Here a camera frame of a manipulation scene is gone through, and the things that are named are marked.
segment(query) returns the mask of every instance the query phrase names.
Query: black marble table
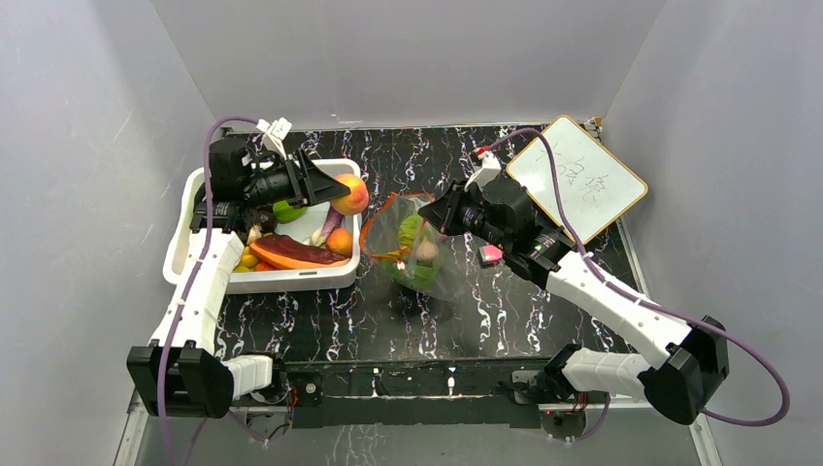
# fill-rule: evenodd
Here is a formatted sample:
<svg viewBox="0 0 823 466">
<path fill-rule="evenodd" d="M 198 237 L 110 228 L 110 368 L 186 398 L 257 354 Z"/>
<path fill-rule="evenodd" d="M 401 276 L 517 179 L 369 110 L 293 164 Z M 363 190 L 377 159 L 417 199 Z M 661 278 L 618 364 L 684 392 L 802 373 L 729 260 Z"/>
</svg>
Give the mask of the black marble table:
<svg viewBox="0 0 823 466">
<path fill-rule="evenodd" d="M 357 162 L 371 194 L 365 222 L 393 191 L 437 196 L 451 179 L 468 177 L 467 153 L 516 128 L 319 131 L 292 133 L 285 145 Z M 514 140 L 496 154 L 508 162 L 527 142 Z M 467 299 L 452 303 L 410 292 L 362 256 L 349 288 L 228 296 L 215 355 L 227 359 L 244 351 L 268 351 L 295 362 L 550 357 L 572 342 L 593 350 L 629 350 L 588 313 L 553 299 L 505 266 L 481 269 L 475 250 L 482 240 L 467 234 L 452 244 L 466 275 Z M 589 249 L 601 266 L 635 286 L 616 225 L 592 240 Z"/>
</svg>

